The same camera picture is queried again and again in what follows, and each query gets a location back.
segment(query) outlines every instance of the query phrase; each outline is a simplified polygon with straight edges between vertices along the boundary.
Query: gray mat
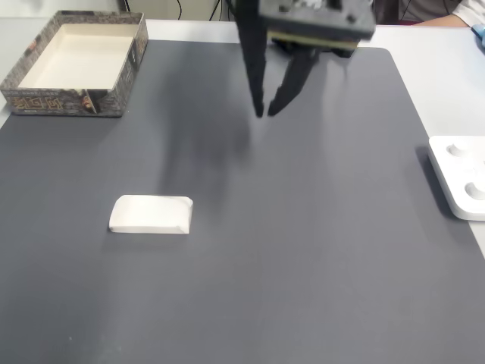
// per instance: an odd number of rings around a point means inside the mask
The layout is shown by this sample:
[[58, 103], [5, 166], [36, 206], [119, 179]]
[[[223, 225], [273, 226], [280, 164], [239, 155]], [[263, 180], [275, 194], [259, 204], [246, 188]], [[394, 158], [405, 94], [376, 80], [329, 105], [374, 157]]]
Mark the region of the gray mat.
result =
[[[263, 120], [241, 59], [150, 41], [123, 118], [10, 116], [0, 362], [483, 364], [485, 261], [390, 55], [323, 55]], [[191, 197], [191, 234], [108, 232], [137, 193]]]

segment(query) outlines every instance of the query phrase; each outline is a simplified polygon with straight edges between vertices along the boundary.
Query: cardboard box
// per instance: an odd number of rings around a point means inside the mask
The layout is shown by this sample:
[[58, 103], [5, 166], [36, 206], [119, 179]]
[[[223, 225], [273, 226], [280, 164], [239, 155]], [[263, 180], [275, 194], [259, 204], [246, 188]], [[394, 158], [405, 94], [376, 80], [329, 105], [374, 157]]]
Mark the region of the cardboard box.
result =
[[147, 43], [142, 13], [59, 11], [0, 91], [15, 114], [120, 117]]

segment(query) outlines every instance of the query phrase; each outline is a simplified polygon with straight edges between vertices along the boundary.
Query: white table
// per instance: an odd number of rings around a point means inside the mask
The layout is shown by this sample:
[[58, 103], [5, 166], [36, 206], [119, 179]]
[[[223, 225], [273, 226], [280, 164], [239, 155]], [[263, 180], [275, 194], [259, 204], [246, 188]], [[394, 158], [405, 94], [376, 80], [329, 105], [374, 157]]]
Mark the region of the white table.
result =
[[[47, 19], [0, 19], [0, 80]], [[147, 20], [150, 39], [238, 42], [227, 22]], [[469, 29], [379, 26], [364, 47], [390, 51], [428, 135], [485, 135], [485, 52]], [[0, 126], [9, 116], [0, 96]], [[485, 223], [470, 223], [485, 253]]]

